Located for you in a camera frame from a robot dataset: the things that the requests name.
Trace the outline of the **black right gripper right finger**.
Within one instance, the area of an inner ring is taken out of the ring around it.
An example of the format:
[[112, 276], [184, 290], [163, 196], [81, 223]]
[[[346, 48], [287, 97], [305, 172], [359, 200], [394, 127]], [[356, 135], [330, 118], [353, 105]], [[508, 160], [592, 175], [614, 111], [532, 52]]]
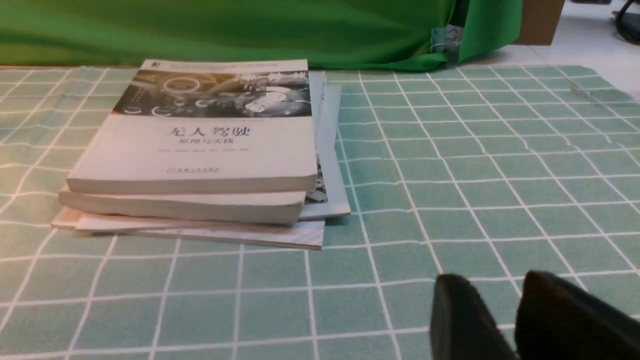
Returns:
[[531, 270], [516, 314], [515, 344], [522, 360], [637, 360], [640, 325], [560, 276]]

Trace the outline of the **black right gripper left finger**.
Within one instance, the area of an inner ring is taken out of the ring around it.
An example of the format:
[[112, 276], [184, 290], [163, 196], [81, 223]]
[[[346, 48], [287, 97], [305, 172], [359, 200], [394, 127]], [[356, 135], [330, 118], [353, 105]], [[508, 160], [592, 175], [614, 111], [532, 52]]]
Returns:
[[478, 290], [464, 276], [438, 275], [430, 315], [434, 360], [516, 360]]

